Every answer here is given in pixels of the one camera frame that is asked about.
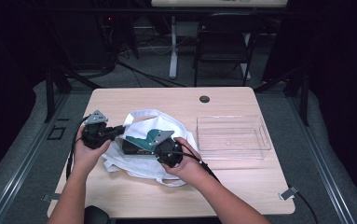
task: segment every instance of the black curtain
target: black curtain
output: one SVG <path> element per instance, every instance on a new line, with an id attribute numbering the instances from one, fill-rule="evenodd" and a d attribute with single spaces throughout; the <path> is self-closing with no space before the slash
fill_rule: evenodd
<path id="1" fill-rule="evenodd" d="M 46 67 L 14 1 L 0 1 L 0 160 L 30 116 L 33 87 L 45 78 Z"/>
<path id="2" fill-rule="evenodd" d="M 310 89 L 330 144 L 357 186 L 357 1 L 324 2 L 314 11 L 325 14 L 282 23 L 264 80 L 300 65 L 310 53 Z"/>

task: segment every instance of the finger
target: finger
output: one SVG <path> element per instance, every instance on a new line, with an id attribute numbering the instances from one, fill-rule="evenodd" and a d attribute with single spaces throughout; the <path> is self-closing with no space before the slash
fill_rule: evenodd
<path id="1" fill-rule="evenodd" d="M 200 154 L 187 142 L 181 143 L 182 144 L 182 151 L 185 153 L 194 154 L 198 159 L 201 159 Z"/>
<path id="2" fill-rule="evenodd" d="M 76 139 L 79 139 L 82 137 L 83 130 L 85 130 L 85 126 L 81 125 L 78 129 L 78 133 L 76 134 Z"/>
<path id="3" fill-rule="evenodd" d="M 99 148 L 97 148 L 97 150 L 104 153 L 109 148 L 109 145 L 111 145 L 111 142 L 112 141 L 110 139 L 106 140 Z"/>
<path id="4" fill-rule="evenodd" d="M 166 171 L 170 170 L 170 166 L 166 165 L 165 163 L 160 164 Z"/>
<path id="5" fill-rule="evenodd" d="M 174 140 L 175 140 L 176 142 L 181 143 L 181 144 L 187 143 L 186 139 L 184 139 L 183 137 L 174 137 Z"/>

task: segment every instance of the table leg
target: table leg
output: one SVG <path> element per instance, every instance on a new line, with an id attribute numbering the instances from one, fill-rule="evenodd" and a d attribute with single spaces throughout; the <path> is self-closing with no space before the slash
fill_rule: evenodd
<path id="1" fill-rule="evenodd" d="M 248 46 L 248 41 L 250 40 L 250 34 L 245 34 L 245 44 Z M 241 72 L 242 72 L 242 77 L 245 77 L 245 70 L 247 69 L 247 64 L 246 63 L 241 63 L 240 64 Z M 247 81 L 251 80 L 251 74 L 248 72 L 247 76 Z"/>
<path id="2" fill-rule="evenodd" d="M 177 54 L 177 39 L 176 39 L 176 21 L 175 17 L 172 17 L 172 60 L 170 63 L 170 78 L 177 77 L 177 63 L 178 63 L 178 54 Z"/>

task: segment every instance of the wrist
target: wrist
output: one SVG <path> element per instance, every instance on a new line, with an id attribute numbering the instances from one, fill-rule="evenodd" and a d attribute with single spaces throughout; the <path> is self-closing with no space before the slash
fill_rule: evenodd
<path id="1" fill-rule="evenodd" d="M 86 180 L 88 179 L 88 173 L 86 172 L 81 172 L 80 170 L 77 170 L 77 169 L 73 169 L 73 171 L 71 172 L 70 174 L 70 177 L 69 179 L 73 178 L 75 179 L 76 181 L 84 181 L 86 182 Z"/>
<path id="2" fill-rule="evenodd" d="M 185 175 L 182 179 L 197 189 L 202 183 L 210 181 L 209 178 L 213 179 L 202 167 L 199 167 L 196 172 L 190 172 L 189 175 Z"/>

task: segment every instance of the cable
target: cable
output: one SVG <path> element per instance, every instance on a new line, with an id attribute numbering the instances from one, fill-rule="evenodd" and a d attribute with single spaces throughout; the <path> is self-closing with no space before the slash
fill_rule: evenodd
<path id="1" fill-rule="evenodd" d="M 74 132 L 74 136 L 73 136 L 73 141 L 71 143 L 71 151 L 70 151 L 70 156 L 68 157 L 68 161 L 67 161 L 67 167 L 65 169 L 65 178 L 68 179 L 68 177 L 70 177 L 71 174 L 71 167 L 73 165 L 73 160 L 74 160 L 74 151 L 76 149 L 76 142 L 79 141 L 81 138 L 76 139 L 76 136 L 78 135 L 78 131 L 80 126 L 82 125 L 82 123 L 88 118 L 89 116 L 84 117 L 77 125 L 76 127 L 76 131 Z"/>
<path id="2" fill-rule="evenodd" d="M 179 43 L 177 43 L 176 46 L 182 45 L 183 43 L 186 42 L 186 40 L 190 40 L 190 37 L 187 37 L 187 36 L 184 37 L 184 39 L 181 40 Z M 166 54 L 166 53 L 172 51 L 172 46 L 153 46 L 153 45 L 151 45 L 151 43 L 145 43 L 145 45 L 149 46 L 149 48 L 151 48 L 152 51 L 154 51 L 156 54 L 159 54 L 159 55 L 163 55 L 163 54 Z M 156 50 L 156 48 L 168 48 L 168 49 L 165 51 L 159 52 Z"/>
<path id="3" fill-rule="evenodd" d="M 187 150 L 189 150 L 189 152 L 191 154 L 188 153 L 184 153 L 184 152 L 178 152 L 178 151 L 163 151 L 163 153 L 171 153 L 171 154 L 179 154 L 179 155 L 183 155 L 183 156 L 187 156 L 189 158 L 192 158 L 195 161 L 198 161 L 201 165 L 201 167 L 209 174 L 211 175 L 213 178 L 215 178 L 219 183 L 221 181 L 219 181 L 218 177 L 216 177 L 216 175 L 213 173 L 213 171 L 210 169 L 210 167 L 208 167 L 208 164 L 205 163 L 203 160 L 199 159 L 198 157 L 195 156 L 195 154 L 192 152 L 192 150 L 189 149 L 189 147 L 182 145 L 183 147 L 185 147 Z"/>
<path id="4" fill-rule="evenodd" d="M 130 51 L 130 48 L 126 44 L 124 44 L 120 48 L 118 56 L 123 57 L 125 59 L 129 59 L 130 58 L 129 51 Z"/>
<path id="5" fill-rule="evenodd" d="M 147 77 L 147 78 L 159 83 L 160 85 L 162 85 L 164 87 L 172 87 L 172 86 L 163 83 L 163 81 L 167 82 L 167 83 L 171 83 L 171 84 L 176 85 L 176 86 L 186 87 L 185 85 L 180 84 L 180 83 L 169 81 L 169 80 L 166 80 L 166 79 L 161 78 L 161 77 L 155 77 L 155 76 L 152 76 L 152 75 L 148 75 L 148 74 L 146 74 L 146 73 L 144 73 L 142 71 L 139 71 L 139 70 L 137 70 L 137 69 L 135 69 L 135 68 L 133 68 L 133 67 L 131 67 L 131 66 L 129 66 L 129 65 L 123 63 L 123 62 L 121 62 L 121 61 L 119 61 L 119 60 L 117 60 L 117 64 L 119 64 L 120 66 L 125 67 L 125 68 L 127 68 L 127 69 L 129 69 L 129 70 L 131 70 L 133 72 L 136 72 L 136 73 L 138 73 L 140 75 L 143 75 L 143 76 L 145 76 L 145 77 Z"/>
<path id="6" fill-rule="evenodd" d="M 150 35 L 151 37 L 147 38 L 147 39 L 143 39 L 143 40 L 139 40 L 137 41 L 138 45 L 147 45 L 156 41 L 161 41 L 161 42 L 165 42 L 165 43 L 170 43 L 170 41 L 168 41 L 166 39 L 166 37 L 161 36 L 161 35 Z"/>
<path id="7" fill-rule="evenodd" d="M 115 67 L 107 67 L 104 70 L 102 70 L 100 73 L 94 73 L 94 74 L 90 74 L 90 75 L 81 75 L 82 77 L 85 77 L 87 79 L 92 79 L 92 78 L 96 78 L 96 77 L 103 77 L 108 75 L 109 73 L 111 73 L 114 70 Z"/>
<path id="8" fill-rule="evenodd" d="M 140 87 L 142 88 L 143 86 L 141 85 L 140 79 L 138 79 L 137 74 L 134 71 L 132 71 L 132 73 L 134 74 L 135 79 L 137 79 L 138 85 L 140 85 Z"/>
<path id="9" fill-rule="evenodd" d="M 312 216 L 314 217 L 315 223 L 316 224 L 320 223 L 320 221 L 318 220 L 317 215 L 315 214 L 315 212 L 312 209 L 311 205 L 309 205 L 309 202 L 303 197 L 303 195 L 300 192 L 297 192 L 296 194 L 297 194 L 297 196 L 299 196 L 303 200 L 303 202 L 309 208 L 309 211 L 312 213 Z"/>

